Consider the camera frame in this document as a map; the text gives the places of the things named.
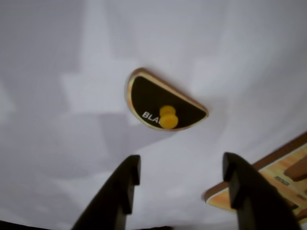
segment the white surface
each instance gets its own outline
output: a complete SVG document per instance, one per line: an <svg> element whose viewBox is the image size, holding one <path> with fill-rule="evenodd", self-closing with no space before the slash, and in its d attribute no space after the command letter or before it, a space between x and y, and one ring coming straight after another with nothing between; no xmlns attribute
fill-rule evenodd
<svg viewBox="0 0 307 230"><path fill-rule="evenodd" d="M307 130L306 21L304 0L1 0L0 219L69 229L140 154L128 229L235 229L201 195L225 151L254 162ZM142 125L123 96L141 66L210 117Z"/></svg>

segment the wooden game board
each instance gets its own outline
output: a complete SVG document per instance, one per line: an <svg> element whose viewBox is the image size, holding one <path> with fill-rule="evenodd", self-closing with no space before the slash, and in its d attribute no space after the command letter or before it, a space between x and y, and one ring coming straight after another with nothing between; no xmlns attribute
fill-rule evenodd
<svg viewBox="0 0 307 230"><path fill-rule="evenodd" d="M253 164L286 199L300 223L307 222L307 132ZM222 182L204 194L207 204L230 207L227 183Z"/></svg>

